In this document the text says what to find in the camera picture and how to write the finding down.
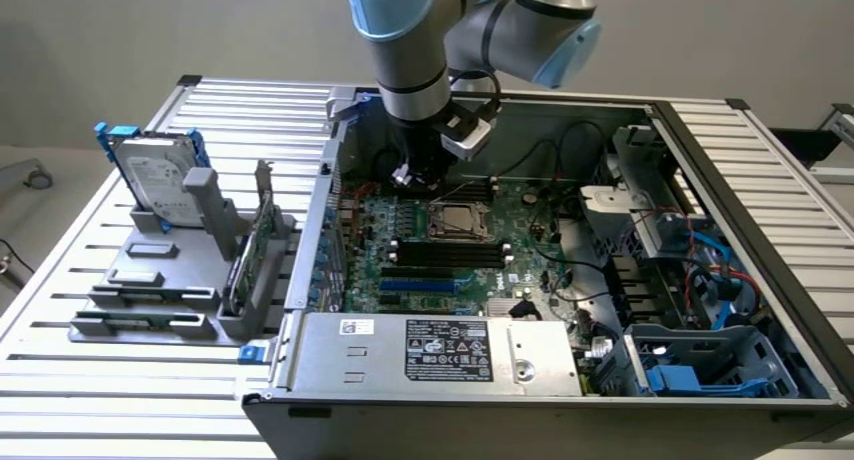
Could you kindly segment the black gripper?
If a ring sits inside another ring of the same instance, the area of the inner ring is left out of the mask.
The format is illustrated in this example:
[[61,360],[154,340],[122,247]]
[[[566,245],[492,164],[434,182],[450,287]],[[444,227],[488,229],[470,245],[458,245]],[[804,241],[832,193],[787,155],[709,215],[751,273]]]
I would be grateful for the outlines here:
[[437,187],[445,179],[456,157],[442,148],[441,136],[430,127],[413,124],[392,124],[398,165],[392,179],[404,187]]

